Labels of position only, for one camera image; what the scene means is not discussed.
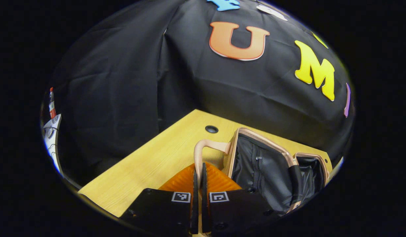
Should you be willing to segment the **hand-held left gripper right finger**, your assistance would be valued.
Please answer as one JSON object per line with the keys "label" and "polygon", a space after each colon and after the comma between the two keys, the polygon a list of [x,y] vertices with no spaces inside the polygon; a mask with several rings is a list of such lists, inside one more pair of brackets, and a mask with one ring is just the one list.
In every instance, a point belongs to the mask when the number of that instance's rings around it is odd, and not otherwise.
{"label": "hand-held left gripper right finger", "polygon": [[232,184],[215,166],[202,169],[202,232],[208,236],[252,236],[279,219],[260,192],[254,188],[213,189]]}

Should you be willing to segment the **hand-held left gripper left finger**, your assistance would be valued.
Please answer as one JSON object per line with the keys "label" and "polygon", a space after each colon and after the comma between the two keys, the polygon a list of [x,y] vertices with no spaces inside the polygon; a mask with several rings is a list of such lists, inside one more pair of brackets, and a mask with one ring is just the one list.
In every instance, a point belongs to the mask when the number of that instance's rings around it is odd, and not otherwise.
{"label": "hand-held left gripper left finger", "polygon": [[191,164],[160,188],[144,189],[120,219],[147,235],[193,235],[198,211],[197,174]]}

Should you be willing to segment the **pink suitcase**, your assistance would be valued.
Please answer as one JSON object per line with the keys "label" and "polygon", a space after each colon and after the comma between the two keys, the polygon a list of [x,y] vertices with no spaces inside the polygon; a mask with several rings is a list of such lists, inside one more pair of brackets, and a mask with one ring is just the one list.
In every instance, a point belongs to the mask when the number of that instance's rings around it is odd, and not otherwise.
{"label": "pink suitcase", "polygon": [[328,184],[332,170],[323,152],[304,146],[291,152],[292,143],[244,127],[227,143],[201,140],[194,147],[197,178],[202,178],[203,149],[219,150],[224,153],[223,174],[241,188],[260,192],[272,209],[284,216],[317,195]]}

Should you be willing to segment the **black backdrop cloth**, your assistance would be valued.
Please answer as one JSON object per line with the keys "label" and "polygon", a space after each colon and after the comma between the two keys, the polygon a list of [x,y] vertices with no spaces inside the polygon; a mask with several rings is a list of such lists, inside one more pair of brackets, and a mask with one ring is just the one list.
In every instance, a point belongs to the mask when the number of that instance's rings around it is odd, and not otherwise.
{"label": "black backdrop cloth", "polygon": [[267,0],[139,0],[80,37],[50,81],[62,172],[80,186],[195,109],[328,153],[348,153],[349,74]]}

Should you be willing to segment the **white device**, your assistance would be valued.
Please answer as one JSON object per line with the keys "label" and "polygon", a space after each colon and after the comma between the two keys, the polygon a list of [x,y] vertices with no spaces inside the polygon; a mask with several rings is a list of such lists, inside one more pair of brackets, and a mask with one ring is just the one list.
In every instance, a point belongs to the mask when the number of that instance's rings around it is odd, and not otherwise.
{"label": "white device", "polygon": [[62,114],[57,114],[54,122],[52,120],[49,120],[42,128],[42,130],[44,131],[43,140],[45,148],[47,148],[47,152],[52,159],[52,162],[58,174],[62,174],[57,145],[61,120]]}

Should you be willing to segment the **red and white bottle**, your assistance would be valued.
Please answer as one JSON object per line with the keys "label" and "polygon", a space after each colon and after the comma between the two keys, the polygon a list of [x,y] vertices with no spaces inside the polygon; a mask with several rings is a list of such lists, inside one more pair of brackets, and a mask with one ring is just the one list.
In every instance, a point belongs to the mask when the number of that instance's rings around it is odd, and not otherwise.
{"label": "red and white bottle", "polygon": [[57,113],[55,109],[55,96],[54,96],[54,88],[50,88],[50,94],[49,94],[49,113],[50,113],[50,118],[53,123],[57,121]]}

